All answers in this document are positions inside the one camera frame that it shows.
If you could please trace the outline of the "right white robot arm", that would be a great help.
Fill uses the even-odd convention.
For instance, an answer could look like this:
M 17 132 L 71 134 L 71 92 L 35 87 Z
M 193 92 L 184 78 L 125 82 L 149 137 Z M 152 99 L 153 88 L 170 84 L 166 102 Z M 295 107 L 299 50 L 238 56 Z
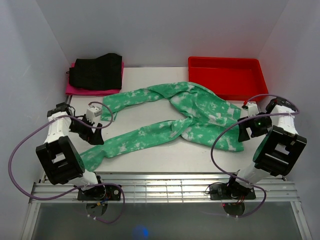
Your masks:
M 229 178 L 225 192 L 232 199 L 252 194 L 253 185 L 266 177 L 288 175 L 307 145 L 307 139 L 295 128 L 294 113 L 298 110 L 288 100 L 275 97 L 264 112 L 259 112 L 255 103 L 244 108 L 248 115 L 238 119 L 238 142 L 260 136 L 264 139 L 252 163 Z

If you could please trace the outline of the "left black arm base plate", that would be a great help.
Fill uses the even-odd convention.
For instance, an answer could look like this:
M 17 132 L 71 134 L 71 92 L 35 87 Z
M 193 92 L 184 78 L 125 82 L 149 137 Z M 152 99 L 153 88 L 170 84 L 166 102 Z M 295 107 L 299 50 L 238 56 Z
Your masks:
M 95 186 L 88 190 L 78 191 L 76 198 L 78 201 L 119 201 L 121 199 L 121 191 L 115 185 Z

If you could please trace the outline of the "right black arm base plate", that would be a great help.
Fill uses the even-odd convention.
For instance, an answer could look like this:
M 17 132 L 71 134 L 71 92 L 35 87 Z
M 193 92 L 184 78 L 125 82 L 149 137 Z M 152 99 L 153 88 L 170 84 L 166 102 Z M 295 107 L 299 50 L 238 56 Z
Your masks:
M 211 200 L 255 200 L 256 194 L 252 188 L 246 188 L 231 183 L 213 183 L 209 185 L 208 194 Z

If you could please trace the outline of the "green tie-dye trousers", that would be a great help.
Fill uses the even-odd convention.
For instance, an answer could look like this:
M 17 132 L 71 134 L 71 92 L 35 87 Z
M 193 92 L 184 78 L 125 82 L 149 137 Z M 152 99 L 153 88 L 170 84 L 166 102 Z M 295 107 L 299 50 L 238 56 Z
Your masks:
M 85 169 L 93 172 L 104 158 L 152 148 L 178 137 L 208 147 L 217 140 L 215 148 L 222 151 L 244 150 L 243 144 L 238 142 L 238 127 L 220 136 L 240 118 L 241 109 L 193 82 L 164 83 L 108 95 L 103 98 L 105 106 L 100 119 L 115 120 L 117 113 L 126 107 L 159 100 L 169 101 L 185 118 L 153 123 L 107 139 L 103 145 L 96 145 L 81 153 Z

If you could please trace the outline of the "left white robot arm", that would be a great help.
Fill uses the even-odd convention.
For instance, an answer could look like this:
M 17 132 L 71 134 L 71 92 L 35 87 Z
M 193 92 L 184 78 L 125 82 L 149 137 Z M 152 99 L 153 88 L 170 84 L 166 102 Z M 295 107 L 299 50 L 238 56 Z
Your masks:
M 67 103 L 59 103 L 47 112 L 48 121 L 53 121 L 48 127 L 47 137 L 44 143 L 36 147 L 36 155 L 51 184 L 73 184 L 82 186 L 81 191 L 95 200 L 100 200 L 106 195 L 106 187 L 101 184 L 101 178 L 94 172 L 85 169 L 80 154 L 69 138 L 69 133 L 76 133 L 90 145 L 103 145 L 103 126 L 96 124 L 97 118 L 102 114 L 102 109 L 97 106 L 89 106 L 86 114 L 81 116 L 81 121 L 74 117 L 73 107 Z

